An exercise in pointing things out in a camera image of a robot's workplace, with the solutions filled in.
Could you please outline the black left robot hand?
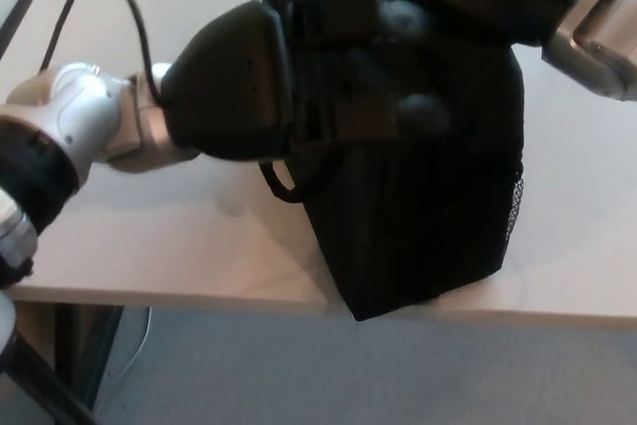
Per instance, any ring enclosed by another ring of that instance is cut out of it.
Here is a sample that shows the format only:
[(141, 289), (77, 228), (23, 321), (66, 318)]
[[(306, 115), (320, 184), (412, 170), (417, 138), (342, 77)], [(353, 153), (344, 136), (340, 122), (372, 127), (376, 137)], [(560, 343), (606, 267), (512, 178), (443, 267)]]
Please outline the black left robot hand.
[(250, 0), (203, 27), (161, 83), (179, 145), (235, 161), (444, 135), (451, 113), (419, 57), (407, 0)]

